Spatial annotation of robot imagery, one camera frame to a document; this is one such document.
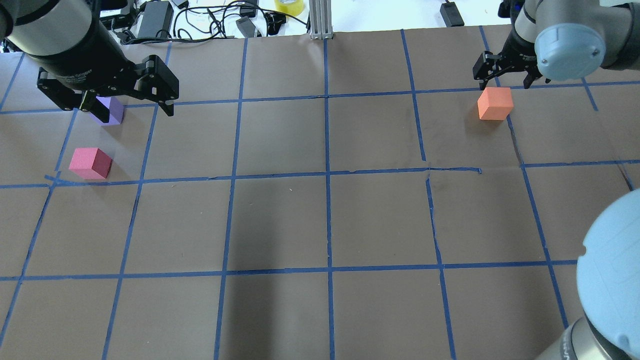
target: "black box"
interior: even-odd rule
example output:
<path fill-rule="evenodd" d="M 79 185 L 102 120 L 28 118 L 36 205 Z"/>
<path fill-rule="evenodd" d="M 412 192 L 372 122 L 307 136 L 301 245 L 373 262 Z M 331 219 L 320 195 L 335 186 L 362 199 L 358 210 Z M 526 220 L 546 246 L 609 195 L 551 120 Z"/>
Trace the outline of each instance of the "black box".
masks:
<path fill-rule="evenodd" d="M 462 16 L 454 2 L 442 4 L 440 6 L 440 14 L 448 28 L 465 25 L 465 21 L 462 20 Z"/>
<path fill-rule="evenodd" d="M 147 1 L 138 28 L 139 38 L 167 38 L 173 18 L 173 7 L 168 1 Z"/>

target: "grid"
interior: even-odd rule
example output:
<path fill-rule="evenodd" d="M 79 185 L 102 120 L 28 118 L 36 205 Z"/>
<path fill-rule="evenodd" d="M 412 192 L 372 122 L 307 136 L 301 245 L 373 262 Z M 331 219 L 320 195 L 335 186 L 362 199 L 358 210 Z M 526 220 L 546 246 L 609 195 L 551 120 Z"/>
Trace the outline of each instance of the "grid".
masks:
<path fill-rule="evenodd" d="M 484 28 L 481 26 L 478 28 L 483 42 L 484 47 L 489 49 L 489 44 L 484 32 Z M 324 77 L 324 93 L 318 95 L 302 95 L 302 96 L 281 96 L 281 97 L 253 97 L 253 98 L 245 98 L 244 95 L 244 84 L 245 84 L 245 70 L 246 70 L 246 62 L 247 62 L 247 50 L 250 45 L 247 39 L 243 42 L 242 49 L 242 65 L 241 65 L 241 75 L 240 75 L 240 85 L 239 85 L 239 93 L 237 99 L 222 99 L 222 100 L 208 100 L 208 101 L 183 101 L 176 102 L 176 106 L 193 106 L 193 105 L 201 105 L 201 104 L 236 104 L 237 105 L 237 118 L 236 118 L 236 128 L 235 128 L 235 140 L 234 140 L 234 150 L 233 150 L 233 163 L 232 163 L 232 171 L 230 176 L 214 176 L 214 177 L 162 177 L 162 178 L 145 178 L 145 171 L 147 167 L 147 160 L 149 158 L 150 148 L 152 146 L 152 141 L 154 137 L 154 129 L 156 127 L 156 120 L 158 117 L 158 107 L 155 104 L 129 104 L 126 107 L 129 109 L 133 108 L 152 108 L 153 115 L 150 122 L 149 132 L 146 141 L 146 147 L 144 151 L 144 156 L 142 160 L 140 176 L 135 180 L 126 180 L 126 181 L 104 181 L 104 182 L 74 182 L 61 178 L 61 167 L 63 166 L 63 156 L 65 151 L 67 150 L 67 145 L 69 143 L 70 136 L 72 134 L 72 130 L 74 126 L 77 124 L 77 111 L 73 112 L 73 115 L 68 124 L 66 136 L 64 142 L 61 146 L 56 166 L 54 169 L 55 176 L 44 175 L 45 180 L 47 182 L 42 183 L 16 183 L 16 184 L 3 184 L 0 185 L 0 189 L 19 189 L 19 188 L 45 188 L 48 190 L 46 200 L 44 202 L 44 206 L 42 207 L 42 212 L 38 218 L 37 224 L 33 231 L 33 236 L 31 238 L 31 242 L 29 244 L 29 249 L 27 252 L 26 259 L 22 266 L 22 271 L 20 275 L 17 276 L 4 276 L 0 277 L 0 282 L 15 282 L 15 291 L 13 292 L 13 297 L 11 299 L 11 303 L 8 307 L 8 313 L 6 315 L 6 319 L 4 320 L 3 328 L 0 333 L 0 347 L 3 344 L 3 341 L 6 337 L 6 334 L 11 329 L 12 324 L 12 314 L 13 310 L 16 306 L 16 303 L 20 300 L 20 289 L 23 284 L 29 281 L 61 281 L 67 279 L 113 279 L 117 280 L 116 288 L 115 288 L 115 296 L 113 297 L 113 306 L 111 308 L 108 329 L 106 331 L 106 338 L 104 340 L 104 348 L 102 351 L 102 358 L 107 359 L 109 355 L 109 346 L 111 341 L 111 335 L 113 331 L 113 327 L 115 325 L 116 314 L 118 312 L 118 304 L 120 300 L 120 292 L 123 286 L 124 279 L 151 279 L 151 278 L 176 278 L 176 277 L 219 277 L 220 278 L 220 293 L 218 299 L 218 309 L 217 309 L 217 317 L 216 317 L 216 332 L 215 338 L 212 339 L 214 342 L 214 359 L 218 359 L 221 357 L 220 347 L 221 347 L 221 337 L 223 332 L 223 315 L 225 311 L 225 290 L 227 288 L 227 279 L 228 277 L 236 277 L 236 276 L 249 276 L 249 275 L 265 275 L 265 274 L 313 274 L 313 273 L 321 273 L 326 274 L 327 276 L 327 294 L 328 294 L 328 346 L 329 346 L 329 356 L 330 359 L 339 358 L 340 356 L 336 356 L 336 346 L 335 346 L 335 319 L 334 319 L 334 280 L 333 276 L 335 273 L 348 273 L 348 272 L 388 272 L 394 270 L 436 270 L 438 271 L 438 278 L 440 284 L 440 292 L 442 296 L 442 304 L 443 304 L 443 312 L 445 319 L 445 328 L 448 339 L 448 347 L 449 347 L 449 355 L 452 359 L 462 358 L 459 354 L 456 354 L 456 337 L 455 331 L 452 326 L 452 318 L 451 313 L 452 310 L 449 306 L 449 296 L 447 292 L 447 276 L 445 270 L 449 269 L 480 269 L 480 268 L 518 268 L 518 267 L 532 267 L 538 266 L 541 268 L 548 269 L 548 275 L 550 282 L 553 286 L 554 295 L 557 302 L 557 310 L 560 314 L 562 325 L 567 327 L 569 324 L 568 317 L 565 312 L 565 308 L 563 305 L 563 297 L 561 295 L 561 289 L 556 279 L 556 271 L 555 267 L 557 266 L 568 266 L 575 265 L 577 260 L 575 258 L 570 259 L 552 259 L 552 256 L 549 252 L 547 246 L 547 240 L 545 238 L 545 233 L 543 231 L 542 221 L 540 218 L 540 214 L 538 211 L 538 207 L 536 205 L 536 198 L 534 196 L 534 191 L 532 189 L 531 182 L 529 180 L 528 170 L 532 168 L 550 168 L 550 167 L 587 167 L 587 166 L 601 166 L 601 165 L 616 165 L 621 171 L 621 177 L 624 178 L 628 189 L 633 190 L 634 186 L 632 183 L 632 178 L 629 176 L 625 166 L 633 165 L 640 163 L 639 159 L 634 158 L 611 158 L 609 160 L 602 161 L 573 161 L 573 162 L 552 162 L 552 163 L 526 163 L 524 161 L 523 155 L 520 150 L 520 146 L 518 145 L 518 138 L 516 137 L 516 131 L 514 129 L 514 124 L 511 120 L 511 117 L 507 118 L 508 128 L 511 133 L 511 139 L 513 141 L 514 149 L 516 152 L 516 156 L 518 158 L 518 168 L 522 173 L 522 178 L 524 180 L 527 196 L 531 205 L 531 211 L 534 215 L 534 220 L 536 224 L 536 229 L 538 235 L 540 237 L 540 246 L 544 254 L 544 260 L 540 261 L 505 261 L 505 262 L 469 262 L 469 263 L 448 263 L 443 260 L 441 248 L 438 243 L 438 220 L 437 216 L 438 207 L 435 206 L 434 197 L 437 197 L 437 193 L 432 189 L 432 180 L 430 174 L 434 174 L 436 172 L 470 172 L 483 174 L 483 170 L 481 167 L 432 167 L 432 166 L 422 166 L 422 167 L 404 167 L 404 168 L 372 168 L 367 170 L 332 170 L 331 166 L 331 144 L 330 144 L 330 99 L 338 99 L 338 98 L 348 98 L 348 97 L 382 97 L 382 96 L 392 96 L 392 95 L 411 95 L 412 107 L 413 107 L 413 116 L 415 117 L 415 127 L 417 134 L 417 143 L 419 148 L 416 151 L 419 151 L 420 157 L 422 161 L 425 161 L 425 165 L 428 165 L 429 160 L 429 152 L 426 151 L 426 142 L 423 139 L 423 125 L 421 124 L 420 119 L 420 111 L 419 111 L 419 94 L 435 94 L 435 93 L 449 93 L 449 92 L 475 92 L 477 88 L 440 88 L 440 89 L 419 89 L 416 87 L 416 82 L 414 81 L 414 73 L 412 66 L 412 57 L 410 48 L 408 46 L 408 42 L 406 39 L 406 33 L 404 30 L 400 31 L 400 38 L 402 41 L 402 46 L 404 50 L 404 58 L 406 60 L 406 70 L 408 73 L 408 79 L 410 82 L 410 90 L 402 90 L 402 91 L 389 91 L 389 92 L 357 92 L 357 93 L 340 93 L 340 94 L 332 94 L 330 92 L 330 66 L 329 66 L 329 50 L 328 50 L 328 42 L 324 40 L 323 42 L 323 77 Z M 171 66 L 171 52 L 172 45 L 170 44 L 166 49 L 166 63 Z M 18 65 L 16 66 L 13 76 L 9 82 L 8 88 L 3 96 L 2 102 L 0 102 L 0 115 L 18 115 L 25 113 L 55 113 L 59 112 L 59 110 L 55 109 L 45 109 L 45 110 L 11 110 L 11 111 L 3 111 L 3 107 L 8 100 L 9 94 L 11 92 L 12 86 L 16 81 L 16 77 L 20 66 L 23 63 L 24 55 L 20 58 Z M 500 86 L 500 81 L 496 80 L 496 85 Z M 640 81 L 603 81 L 603 82 L 587 82 L 586 79 L 581 79 L 580 83 L 561 83 L 561 84 L 549 84 L 549 85 L 533 85 L 532 88 L 583 88 L 588 96 L 588 99 L 593 107 L 594 111 L 598 111 L 598 106 L 594 99 L 594 96 L 591 93 L 591 89 L 593 87 L 601 87 L 601 86 L 632 86 L 632 85 L 640 85 Z M 511 86 L 512 89 L 521 89 L 522 86 Z M 322 99 L 324 106 L 324 162 L 325 169 L 324 171 L 315 171 L 315 172 L 288 172 L 288 173 L 279 173 L 279 174 L 254 174 L 254 175 L 241 175 L 237 173 L 238 166 L 238 154 L 239 154 L 239 144 L 241 137 L 241 117 L 243 113 L 243 105 L 251 102 L 266 102 L 266 101 L 295 101 L 295 100 L 310 100 L 310 99 Z M 425 206 L 428 206 L 429 209 L 429 217 L 431 224 L 431 232 L 433 235 L 433 247 L 435 249 L 436 261 L 435 263 L 424 263 L 424 264 L 406 264 L 406 265 L 362 265 L 362 266 L 334 266 L 333 264 L 333 249 L 332 249 L 332 222 L 335 219 L 332 216 L 332 180 L 338 177 L 343 176 L 353 176 L 353 175 L 364 175 L 364 174 L 409 174 L 409 173 L 427 173 L 427 179 L 424 183 L 424 192 L 426 193 L 428 203 Z M 232 218 L 234 215 L 234 196 L 236 194 L 236 181 L 237 180 L 248 180 L 248 179 L 278 179 L 278 178 L 294 178 L 294 177 L 324 177 L 326 184 L 326 251 L 327 251 L 327 260 L 326 266 L 317 266 L 317 267 L 299 267 L 299 268 L 265 268 L 258 270 L 229 270 L 228 269 L 228 258 L 230 251 L 230 240 L 232 237 Z M 222 269 L 217 271 L 199 271 L 199 272 L 151 272 L 151 273 L 128 273 L 125 272 L 125 266 L 127 264 L 127 257 L 129 255 L 129 246 L 131 244 L 132 234 L 134 232 L 134 225 L 136 223 L 136 215 L 138 214 L 138 204 L 140 201 L 140 197 L 143 191 L 143 188 L 148 184 L 161 184 L 161 183 L 179 183 L 179 182 L 208 182 L 208 181 L 228 181 L 230 183 L 229 189 L 229 202 L 227 209 L 227 221 L 226 221 L 226 229 L 225 229 L 225 237 L 224 237 L 224 250 L 223 250 L 223 264 Z M 32 252 L 36 246 L 38 235 L 40 232 L 40 227 L 42 225 L 43 219 L 47 216 L 47 209 L 49 208 L 49 203 L 56 189 L 60 188 L 81 188 L 85 186 L 135 186 L 136 194 L 134 204 L 131 210 L 131 218 L 129 221 L 128 230 L 126 233 L 126 241 L 124 244 L 124 251 L 122 253 L 122 261 L 120 263 L 120 270 L 117 273 L 106 273 L 106 274 L 56 274 L 56 275 L 27 275 L 27 270 L 29 266 L 29 262 L 31 260 Z"/>

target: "metal frame post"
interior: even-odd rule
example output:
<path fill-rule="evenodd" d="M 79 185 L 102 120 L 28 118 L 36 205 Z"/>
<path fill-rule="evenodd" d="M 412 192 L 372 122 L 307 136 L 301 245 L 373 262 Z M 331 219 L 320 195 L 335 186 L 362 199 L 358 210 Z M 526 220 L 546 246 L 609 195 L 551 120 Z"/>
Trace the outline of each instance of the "metal frame post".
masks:
<path fill-rule="evenodd" d="M 311 39 L 333 38 L 331 25 L 331 0 L 309 0 Z"/>

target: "foam cube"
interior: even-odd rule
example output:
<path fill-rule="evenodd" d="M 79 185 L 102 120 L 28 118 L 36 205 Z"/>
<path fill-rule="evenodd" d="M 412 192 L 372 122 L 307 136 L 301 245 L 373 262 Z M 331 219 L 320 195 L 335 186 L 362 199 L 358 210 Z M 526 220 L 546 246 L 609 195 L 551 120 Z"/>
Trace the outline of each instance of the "foam cube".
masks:
<path fill-rule="evenodd" d="M 91 114 L 91 118 L 100 126 L 120 125 L 122 124 L 122 116 L 124 114 L 124 105 L 115 97 L 96 97 L 104 106 L 109 109 L 109 122 L 102 122 L 100 119 Z"/>
<path fill-rule="evenodd" d="M 85 180 L 106 179 L 111 158 L 97 147 L 79 147 L 74 151 L 69 170 Z"/>
<path fill-rule="evenodd" d="M 481 120 L 504 120 L 513 110 L 510 88 L 485 88 L 478 99 Z"/>

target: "yellow tape roll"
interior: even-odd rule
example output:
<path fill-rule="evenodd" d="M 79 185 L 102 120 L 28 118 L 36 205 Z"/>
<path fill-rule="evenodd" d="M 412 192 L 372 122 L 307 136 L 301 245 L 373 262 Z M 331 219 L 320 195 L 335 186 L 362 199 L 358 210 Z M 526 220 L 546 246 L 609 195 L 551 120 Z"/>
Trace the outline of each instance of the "yellow tape roll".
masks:
<path fill-rule="evenodd" d="M 305 9 L 305 3 L 302 0 L 275 0 L 275 3 L 276 10 L 291 16 L 298 16 Z"/>

